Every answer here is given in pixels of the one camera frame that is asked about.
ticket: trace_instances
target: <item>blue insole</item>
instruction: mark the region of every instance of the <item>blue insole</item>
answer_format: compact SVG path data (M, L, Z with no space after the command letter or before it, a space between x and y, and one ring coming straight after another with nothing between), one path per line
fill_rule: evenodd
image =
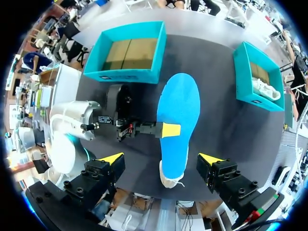
M193 77L178 73L165 85L157 107L157 121L180 124L176 137L160 139L162 171L169 179L180 177L186 168L188 144L200 114L200 97Z

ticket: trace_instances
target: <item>gray table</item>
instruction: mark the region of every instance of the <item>gray table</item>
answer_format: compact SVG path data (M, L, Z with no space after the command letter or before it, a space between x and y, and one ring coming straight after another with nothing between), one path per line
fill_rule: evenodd
M97 158L124 152L126 169L117 187L156 198L204 200L211 194L196 170L198 153L231 158L250 180L262 186L273 167L282 136L283 112L268 112L235 98L233 49L199 38L168 35L157 85L130 84L135 99L132 114L156 120L158 100L166 82L184 72L194 77L200 92L201 112L189 144L185 187L166 189L159 178L159 139L139 135L122 143L97 138L82 141ZM82 76L77 100L103 103L110 83Z

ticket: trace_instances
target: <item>workbench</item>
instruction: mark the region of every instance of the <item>workbench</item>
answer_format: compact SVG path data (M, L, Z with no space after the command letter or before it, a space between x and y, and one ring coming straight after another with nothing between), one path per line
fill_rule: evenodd
M195 79L201 111L190 139L187 167L181 180L185 187L177 185L167 189L162 185L159 178L160 143L153 136L140 134L118 143L116 135L110 134L110 139L96 138L81 143L97 158L124 152L126 169L116 186L156 198L186 201L218 198L217 194L210 193L196 170L198 153L231 158L248 179L257 180L262 187L278 153L284 113L269 112L236 100L232 53L243 41L261 50L266 46L227 21L170 9L132 12L110 23L95 24L96 28L89 27L77 34L76 39L91 47L95 37L99 36L97 31L151 20L165 21L167 31L160 80L157 85L129 84L134 99L131 114L142 120L155 121L158 100L169 78L184 72ZM102 104L110 85L81 76L76 100L95 100Z

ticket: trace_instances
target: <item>yellow triangle marker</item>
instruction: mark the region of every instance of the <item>yellow triangle marker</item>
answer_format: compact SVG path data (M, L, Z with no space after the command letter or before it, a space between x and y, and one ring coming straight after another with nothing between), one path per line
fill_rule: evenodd
M179 136L181 134L181 125L163 123L162 138Z
M215 163L215 162L217 162L217 161L224 161L224 160L222 160L222 159L218 159L218 158L215 158L215 157L212 157L212 156L203 154L203 153L199 153L199 155L200 155L205 161L207 161L211 166L212 166L213 163Z
M111 156L108 156L108 157L105 157L105 158L102 158L102 159L99 159L99 161L106 161L106 162L109 162L110 165L116 160L118 159L121 155L124 155L124 153L118 153L118 154L114 154L114 155L111 155Z

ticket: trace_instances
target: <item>label sticker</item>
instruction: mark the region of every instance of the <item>label sticker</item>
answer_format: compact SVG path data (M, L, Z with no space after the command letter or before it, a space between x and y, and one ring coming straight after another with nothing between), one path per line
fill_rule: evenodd
M252 100L253 103L262 103L261 101L259 100Z
M104 123L104 124L111 124L111 117L99 115L98 116L98 122Z

